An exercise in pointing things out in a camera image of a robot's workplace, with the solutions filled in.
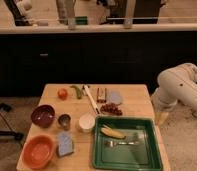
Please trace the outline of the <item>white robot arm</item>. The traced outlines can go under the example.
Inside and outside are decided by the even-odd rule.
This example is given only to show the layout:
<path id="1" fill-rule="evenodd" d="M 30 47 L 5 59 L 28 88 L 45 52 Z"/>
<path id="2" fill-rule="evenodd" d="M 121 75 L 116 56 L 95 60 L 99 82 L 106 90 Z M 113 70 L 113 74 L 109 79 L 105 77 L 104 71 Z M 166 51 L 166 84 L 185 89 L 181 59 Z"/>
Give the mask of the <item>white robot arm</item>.
<path id="1" fill-rule="evenodd" d="M 155 124 L 162 125 L 177 103 L 190 106 L 197 114 L 197 66 L 184 63 L 166 69 L 157 77 L 158 87 L 151 95 Z"/>

